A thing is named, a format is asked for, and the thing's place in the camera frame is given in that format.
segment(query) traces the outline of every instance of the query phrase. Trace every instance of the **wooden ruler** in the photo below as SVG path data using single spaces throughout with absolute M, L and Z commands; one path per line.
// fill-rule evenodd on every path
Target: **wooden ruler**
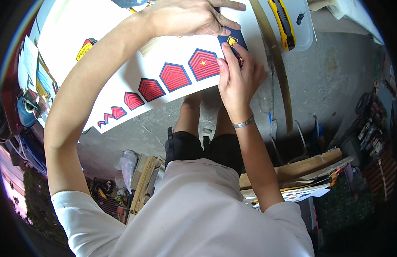
M 258 25 L 263 32 L 265 41 L 267 42 L 271 57 L 273 58 L 278 82 L 280 83 L 281 95 L 283 96 L 284 113 L 286 114 L 287 134 L 290 134 L 293 131 L 293 110 L 291 108 L 290 90 L 288 88 L 286 68 L 284 67 L 281 50 L 274 35 L 273 28 L 271 28 L 270 22 L 268 21 L 268 18 L 264 13 L 264 10 L 259 1 L 250 0 L 250 4 L 253 8 L 254 14 L 256 15 Z

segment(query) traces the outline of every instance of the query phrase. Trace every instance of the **silver bracelet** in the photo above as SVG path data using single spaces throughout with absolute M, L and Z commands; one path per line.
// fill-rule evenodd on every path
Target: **silver bracelet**
M 232 123 L 233 127 L 238 128 L 238 127 L 245 127 L 250 123 L 253 123 L 254 121 L 254 114 L 251 116 L 251 118 L 247 121 L 244 121 L 243 123 L 238 123 L 238 124 L 234 124 Z

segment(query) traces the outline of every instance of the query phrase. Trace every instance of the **black shorts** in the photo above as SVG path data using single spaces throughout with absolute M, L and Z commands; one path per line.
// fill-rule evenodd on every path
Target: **black shorts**
M 218 164 L 230 167 L 240 176 L 244 171 L 243 159 L 237 135 L 223 134 L 210 142 L 208 136 L 204 137 L 204 150 L 200 140 L 185 131 L 173 133 L 168 128 L 166 141 L 166 166 L 171 161 L 197 160 L 207 158 Z

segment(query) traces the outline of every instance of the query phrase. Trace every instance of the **yellow sticker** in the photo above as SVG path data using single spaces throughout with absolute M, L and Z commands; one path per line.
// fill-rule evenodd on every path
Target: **yellow sticker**
M 233 44 L 238 43 L 238 39 L 235 38 L 235 37 L 229 36 L 229 37 L 227 38 L 227 43 L 228 43 L 232 48 L 234 48 L 234 47 L 233 47 Z
M 90 44 L 90 43 L 85 44 L 85 45 L 80 49 L 79 53 L 77 54 L 76 61 L 79 61 L 79 60 L 83 57 L 83 55 L 84 55 L 85 53 L 87 53 L 87 51 L 88 51 L 90 48 L 92 48 L 92 46 L 93 46 L 93 45 Z

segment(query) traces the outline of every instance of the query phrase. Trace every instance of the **tree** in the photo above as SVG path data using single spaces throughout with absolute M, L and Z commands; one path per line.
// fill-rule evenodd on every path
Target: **tree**
M 26 216 L 33 228 L 50 240 L 67 247 L 68 239 L 54 212 L 47 180 L 35 169 L 25 168 L 23 185 Z

